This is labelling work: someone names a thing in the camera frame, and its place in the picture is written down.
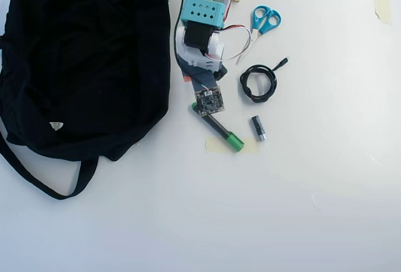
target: tape strip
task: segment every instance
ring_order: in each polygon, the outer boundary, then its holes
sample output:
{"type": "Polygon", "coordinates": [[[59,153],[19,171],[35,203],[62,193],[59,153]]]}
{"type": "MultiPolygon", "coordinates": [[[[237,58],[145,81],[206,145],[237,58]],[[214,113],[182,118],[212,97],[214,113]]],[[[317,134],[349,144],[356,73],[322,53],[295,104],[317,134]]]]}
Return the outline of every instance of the tape strip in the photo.
{"type": "Polygon", "coordinates": [[[379,20],[391,24],[390,0],[375,0],[375,12],[379,20]]]}

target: black fabric bag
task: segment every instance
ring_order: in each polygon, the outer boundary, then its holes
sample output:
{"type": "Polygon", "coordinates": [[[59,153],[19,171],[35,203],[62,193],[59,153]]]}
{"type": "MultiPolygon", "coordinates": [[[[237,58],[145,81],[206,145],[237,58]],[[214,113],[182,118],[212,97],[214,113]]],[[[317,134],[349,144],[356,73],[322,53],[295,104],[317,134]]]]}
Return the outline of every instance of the black fabric bag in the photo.
{"type": "Polygon", "coordinates": [[[37,154],[81,161],[70,196],[20,163],[14,169],[56,199],[78,195],[99,156],[118,160],[167,113],[168,0],[11,0],[0,37],[0,116],[7,141],[37,154]]]}

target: bag strap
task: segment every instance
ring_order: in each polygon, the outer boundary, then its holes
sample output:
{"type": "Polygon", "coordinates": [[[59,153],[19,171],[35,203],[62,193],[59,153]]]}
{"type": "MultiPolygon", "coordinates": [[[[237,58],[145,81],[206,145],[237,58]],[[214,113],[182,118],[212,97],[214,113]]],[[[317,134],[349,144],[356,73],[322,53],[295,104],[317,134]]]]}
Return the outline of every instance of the bag strap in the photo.
{"type": "Polygon", "coordinates": [[[17,171],[17,173],[27,180],[29,183],[33,184],[36,186],[38,189],[43,191],[45,194],[49,195],[50,197],[53,197],[57,200],[65,200],[71,197],[75,197],[78,194],[80,194],[86,186],[89,184],[91,181],[93,175],[95,174],[96,168],[98,166],[98,160],[93,159],[93,160],[87,160],[81,162],[81,167],[80,167],[80,174],[78,176],[78,181],[76,183],[75,190],[73,191],[72,194],[68,196],[61,195],[57,193],[56,191],[52,190],[50,187],[46,186],[44,183],[39,181],[37,178],[33,177],[31,173],[28,172],[27,169],[22,165],[22,163],[18,160],[18,158],[15,156],[13,151],[9,148],[8,144],[4,140],[3,136],[0,134],[0,153],[3,155],[3,157],[8,161],[8,163],[17,171]]]}

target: black marker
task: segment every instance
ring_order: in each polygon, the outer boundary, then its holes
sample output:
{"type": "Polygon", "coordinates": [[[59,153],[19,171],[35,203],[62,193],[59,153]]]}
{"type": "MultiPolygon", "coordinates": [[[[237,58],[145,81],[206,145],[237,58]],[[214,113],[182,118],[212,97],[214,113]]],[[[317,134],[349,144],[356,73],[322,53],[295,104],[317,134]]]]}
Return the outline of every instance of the black marker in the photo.
{"type": "MultiPolygon", "coordinates": [[[[192,104],[192,109],[196,112],[196,114],[199,115],[199,107],[198,104],[193,103],[192,104]]],[[[226,142],[228,142],[237,152],[241,151],[245,144],[242,142],[241,139],[237,137],[232,132],[229,132],[226,128],[224,128],[221,123],[219,123],[212,115],[205,115],[202,117],[212,128],[221,135],[222,138],[226,142]]]]}

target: white table surface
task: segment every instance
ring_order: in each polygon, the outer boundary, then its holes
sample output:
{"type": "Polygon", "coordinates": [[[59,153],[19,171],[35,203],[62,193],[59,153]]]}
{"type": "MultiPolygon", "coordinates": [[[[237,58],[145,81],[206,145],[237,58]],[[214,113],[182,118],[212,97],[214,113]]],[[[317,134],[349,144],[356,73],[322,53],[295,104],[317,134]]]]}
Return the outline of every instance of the white table surface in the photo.
{"type": "MultiPolygon", "coordinates": [[[[215,134],[189,111],[192,86],[172,59],[168,115],[120,161],[101,159],[79,197],[52,200],[1,158],[0,271],[400,271],[401,4],[391,3],[391,26],[373,0],[233,4],[227,24],[249,26],[258,4],[283,16],[221,82],[227,128],[252,141],[248,118],[264,122],[269,140],[255,152],[206,152],[215,134]],[[247,100],[240,74],[285,56],[274,97],[247,100]]],[[[71,191],[77,163],[13,150],[71,191]]]]}

